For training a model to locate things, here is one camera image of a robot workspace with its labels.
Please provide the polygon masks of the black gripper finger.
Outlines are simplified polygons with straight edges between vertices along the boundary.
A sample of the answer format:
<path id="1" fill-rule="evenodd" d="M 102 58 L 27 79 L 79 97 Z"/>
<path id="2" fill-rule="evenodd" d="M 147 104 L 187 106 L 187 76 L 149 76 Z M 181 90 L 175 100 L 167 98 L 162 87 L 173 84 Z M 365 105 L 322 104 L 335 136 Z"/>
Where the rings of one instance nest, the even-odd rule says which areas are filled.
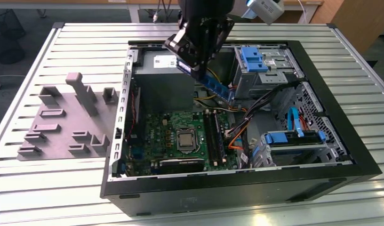
<path id="1" fill-rule="evenodd" d="M 209 61 L 210 30 L 206 25 L 182 22 L 181 30 L 165 42 L 166 48 L 190 67 L 190 74 L 197 80 L 206 75 Z"/>
<path id="2" fill-rule="evenodd" d="M 211 44 L 210 44 L 210 60 L 215 59 L 218 52 L 227 40 L 227 37 L 234 28 L 235 22 L 229 17 L 215 19 L 211 31 Z"/>

